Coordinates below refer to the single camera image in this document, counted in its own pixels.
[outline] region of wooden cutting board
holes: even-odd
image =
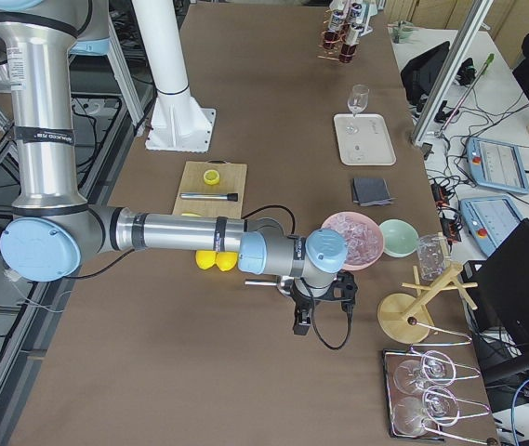
[[[215,169],[220,174],[220,182],[214,186],[204,183],[203,175],[208,169]],[[186,162],[179,182],[178,197],[173,207],[173,215],[194,213],[199,216],[227,216],[240,218],[244,202],[245,177],[247,164]],[[200,193],[237,193],[237,202],[213,200],[182,200],[182,192]]]

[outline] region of white desk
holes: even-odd
[[[399,69],[402,69],[410,59],[434,46],[437,46],[445,40],[449,40],[452,43],[455,37],[456,31],[450,30],[417,30],[413,32],[410,39],[401,44],[392,44]],[[486,32],[479,32],[475,41],[471,45],[467,56],[473,59],[475,68],[479,70],[490,53],[494,53],[496,57],[487,72],[475,86],[475,91],[477,93],[476,98],[479,101],[479,106],[487,112],[501,113],[522,95],[518,103],[511,108],[511,110],[517,110],[521,106],[527,104],[528,99],[522,94],[521,88],[514,79],[514,76],[506,62],[503,60],[501,54],[499,54],[499,51],[489,34]],[[465,89],[466,87],[464,86],[456,85],[453,85],[450,88],[447,96],[448,107],[454,107],[456,105]],[[466,102],[463,104],[463,107],[477,108],[475,97],[472,94],[469,95]],[[460,143],[460,138],[453,137],[457,135],[467,135],[469,133],[470,125],[480,125],[481,123],[484,123],[485,120],[479,116],[465,112],[455,118],[454,121],[455,124],[450,124],[447,127],[445,134],[452,143],[450,154],[457,155],[462,153],[463,147]],[[514,113],[510,118],[504,120],[499,125],[487,130],[485,133],[481,134],[481,138],[489,138],[529,146],[529,134],[526,131],[526,125],[528,123],[529,107]],[[433,124],[430,130],[438,130],[440,126],[441,125],[439,124]],[[479,129],[480,127],[473,127],[471,131],[475,132]],[[445,144],[442,140],[433,137],[426,137],[424,142],[433,144],[433,154],[426,161],[428,175],[432,177],[438,176],[439,174],[432,172],[430,169],[438,171],[443,171],[445,169]],[[521,156],[524,169],[529,170],[529,149],[521,148]],[[459,174],[452,163],[452,158],[450,166],[454,175]],[[461,166],[465,171],[469,171],[466,161],[461,163]],[[495,196],[503,193],[502,191],[489,190],[481,187],[474,189],[466,185],[457,187],[456,192],[460,199]],[[520,197],[529,202],[529,194],[520,195]],[[529,218],[529,206],[516,200],[513,200],[513,202],[522,215]],[[466,230],[464,230],[461,236],[463,242],[456,243],[453,246],[452,254],[455,260],[464,262],[470,259],[485,258],[485,255],[479,250],[479,247],[472,240]]]

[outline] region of yellow ring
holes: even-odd
[[[214,186],[220,182],[220,175],[218,174],[218,170],[215,169],[208,169],[205,171],[202,178],[208,186]]]

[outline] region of green bowl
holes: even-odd
[[[384,252],[392,257],[406,257],[417,250],[419,234],[402,220],[386,220],[379,225],[384,236]]]

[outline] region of yellow lemon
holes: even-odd
[[[237,265],[237,253],[217,253],[217,266],[221,271],[229,271]]]
[[[196,265],[199,269],[209,269],[217,262],[216,251],[196,251]]]

